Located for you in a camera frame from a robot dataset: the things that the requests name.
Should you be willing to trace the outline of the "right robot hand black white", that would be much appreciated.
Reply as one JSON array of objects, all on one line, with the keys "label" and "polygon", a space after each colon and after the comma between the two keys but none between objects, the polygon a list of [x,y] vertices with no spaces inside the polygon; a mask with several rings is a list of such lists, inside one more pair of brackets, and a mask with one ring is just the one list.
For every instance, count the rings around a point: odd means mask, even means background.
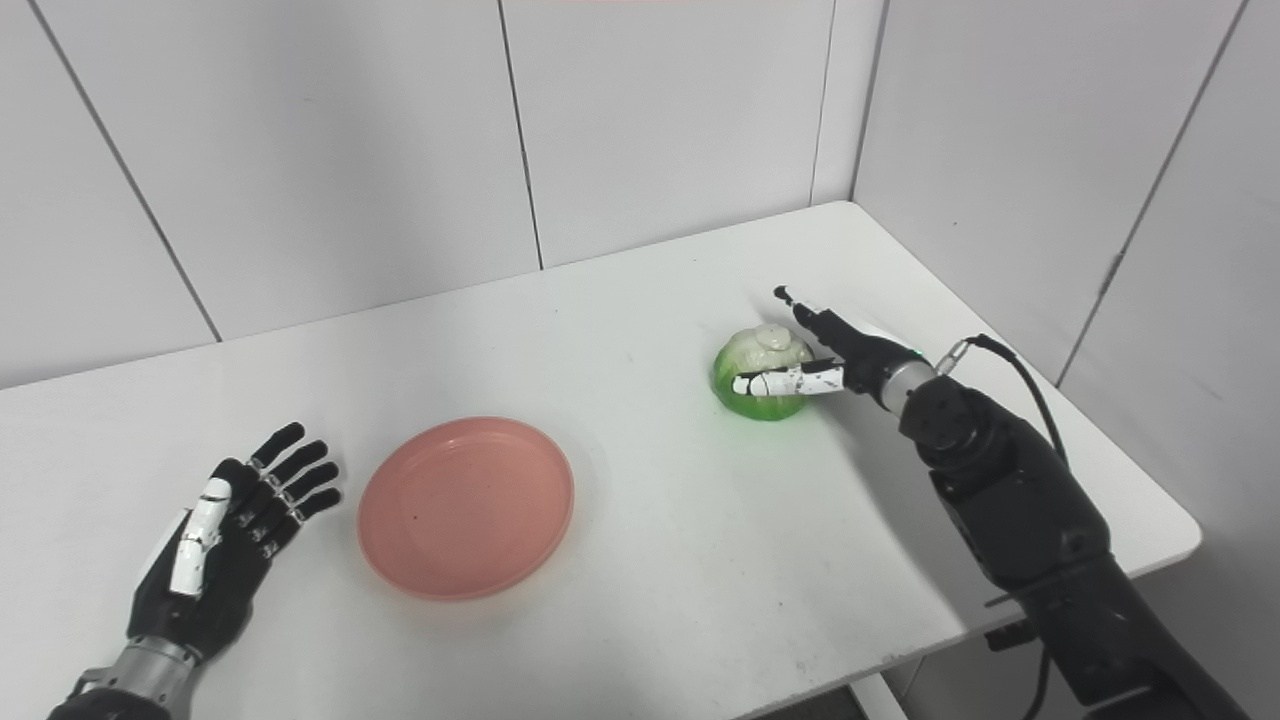
[{"label": "right robot hand black white", "polygon": [[739,396],[814,396],[847,389],[901,416],[910,397],[938,377],[918,351],[895,340],[868,334],[831,309],[801,300],[785,284],[776,287],[773,295],[786,304],[797,324],[833,355],[739,373],[730,386]]}]

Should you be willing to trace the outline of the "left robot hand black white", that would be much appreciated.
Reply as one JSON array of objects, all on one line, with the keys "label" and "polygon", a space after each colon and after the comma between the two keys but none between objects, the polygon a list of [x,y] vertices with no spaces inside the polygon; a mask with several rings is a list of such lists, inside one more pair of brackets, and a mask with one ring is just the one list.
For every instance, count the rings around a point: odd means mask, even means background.
[{"label": "left robot hand black white", "polygon": [[275,557],[342,501],[328,445],[305,433],[293,421],[215,466],[136,588],[128,639],[163,641],[197,664],[239,639]]}]

